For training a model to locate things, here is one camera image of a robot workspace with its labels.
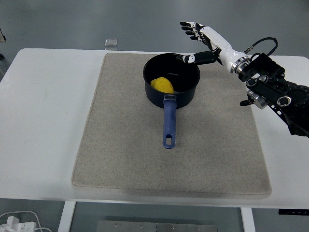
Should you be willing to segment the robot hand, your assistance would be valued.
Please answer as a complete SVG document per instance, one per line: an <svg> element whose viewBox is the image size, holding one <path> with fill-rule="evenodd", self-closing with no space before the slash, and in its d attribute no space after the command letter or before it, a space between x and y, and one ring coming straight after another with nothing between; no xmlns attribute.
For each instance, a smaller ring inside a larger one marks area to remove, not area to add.
<svg viewBox="0 0 309 232"><path fill-rule="evenodd" d="M234 50L226 39L209 26L187 21L180 22L180 25L192 40L202 42L210 51L218 52L218 59L231 73L236 71L243 59L248 58L245 53Z"/></svg>

